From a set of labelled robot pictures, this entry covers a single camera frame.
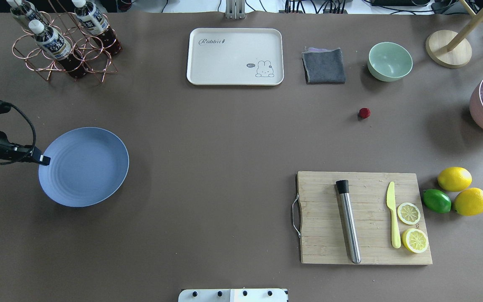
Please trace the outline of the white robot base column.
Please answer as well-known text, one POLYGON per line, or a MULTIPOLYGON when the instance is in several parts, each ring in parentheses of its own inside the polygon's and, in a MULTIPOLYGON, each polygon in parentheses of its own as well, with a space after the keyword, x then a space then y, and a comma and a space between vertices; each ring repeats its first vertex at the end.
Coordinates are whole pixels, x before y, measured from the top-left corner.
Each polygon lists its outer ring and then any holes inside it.
POLYGON ((179 302, 288 302, 287 289, 187 289, 180 292, 179 302))

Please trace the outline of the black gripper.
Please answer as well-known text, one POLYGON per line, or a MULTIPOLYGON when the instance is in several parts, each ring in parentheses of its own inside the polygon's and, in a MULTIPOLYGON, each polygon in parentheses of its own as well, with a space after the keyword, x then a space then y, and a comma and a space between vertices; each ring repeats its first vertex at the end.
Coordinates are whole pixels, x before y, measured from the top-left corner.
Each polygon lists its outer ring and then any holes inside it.
POLYGON ((8 141, 7 135, 0 131, 0 160, 36 163, 48 166, 51 158, 45 156, 36 146, 17 146, 8 141))

